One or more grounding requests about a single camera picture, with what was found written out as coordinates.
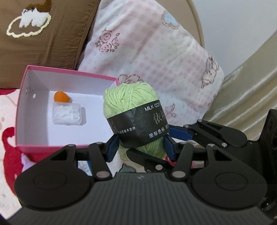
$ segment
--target pink checkered pattern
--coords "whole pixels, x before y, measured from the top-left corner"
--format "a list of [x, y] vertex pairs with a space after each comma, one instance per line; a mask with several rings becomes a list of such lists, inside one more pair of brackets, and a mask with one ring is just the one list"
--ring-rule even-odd
[[101, 0], [78, 70], [143, 80], [168, 122], [201, 119], [223, 82], [216, 61], [155, 0]]

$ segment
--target transparent container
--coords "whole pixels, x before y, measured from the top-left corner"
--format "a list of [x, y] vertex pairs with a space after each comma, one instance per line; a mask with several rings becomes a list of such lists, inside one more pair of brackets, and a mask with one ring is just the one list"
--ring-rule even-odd
[[80, 125], [82, 123], [82, 109], [80, 104], [54, 102], [52, 110], [54, 124]]

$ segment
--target orange ball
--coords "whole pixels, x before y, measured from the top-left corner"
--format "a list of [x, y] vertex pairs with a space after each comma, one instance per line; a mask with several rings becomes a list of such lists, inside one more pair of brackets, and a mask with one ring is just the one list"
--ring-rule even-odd
[[57, 91], [54, 95], [55, 102], [69, 102], [70, 98], [68, 95], [62, 91]]

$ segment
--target pillow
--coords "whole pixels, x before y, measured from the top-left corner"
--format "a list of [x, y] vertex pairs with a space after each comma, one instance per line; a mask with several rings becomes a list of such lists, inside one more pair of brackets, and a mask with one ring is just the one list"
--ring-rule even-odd
[[19, 88], [27, 65], [75, 69], [100, 0], [3, 0], [0, 88]]
[[215, 59], [155, 0], [102, 0], [79, 71], [144, 81], [169, 124], [201, 119], [224, 80]]

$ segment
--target pink box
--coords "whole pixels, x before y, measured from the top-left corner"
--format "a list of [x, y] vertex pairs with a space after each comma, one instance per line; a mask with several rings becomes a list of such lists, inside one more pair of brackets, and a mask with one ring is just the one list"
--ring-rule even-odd
[[[17, 105], [16, 146], [26, 153], [46, 153], [67, 144], [87, 147], [94, 142], [106, 142], [113, 132], [103, 114], [103, 94], [117, 85], [117, 79], [109, 76], [27, 66]], [[56, 91], [65, 92], [72, 103], [81, 104], [81, 125], [53, 123]]]

